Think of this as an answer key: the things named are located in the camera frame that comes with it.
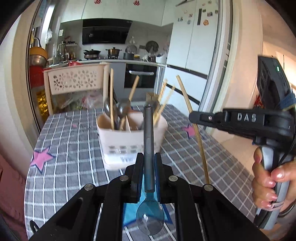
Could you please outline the person's right hand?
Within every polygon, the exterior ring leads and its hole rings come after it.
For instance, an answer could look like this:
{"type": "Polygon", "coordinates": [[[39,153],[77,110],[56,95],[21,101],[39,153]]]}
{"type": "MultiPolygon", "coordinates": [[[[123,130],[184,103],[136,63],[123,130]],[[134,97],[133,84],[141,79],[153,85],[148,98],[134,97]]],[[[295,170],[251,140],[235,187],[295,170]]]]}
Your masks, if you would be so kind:
{"type": "Polygon", "coordinates": [[[285,211],[293,202],[295,202],[295,160],[277,167],[272,172],[268,172],[261,164],[262,152],[260,148],[256,148],[253,157],[254,164],[252,166],[252,170],[254,173],[254,179],[252,181],[252,198],[254,204],[258,208],[270,209],[272,207],[272,203],[278,199],[278,196],[273,188],[278,183],[288,181],[290,185],[285,202],[281,207],[281,212],[285,211]]]}

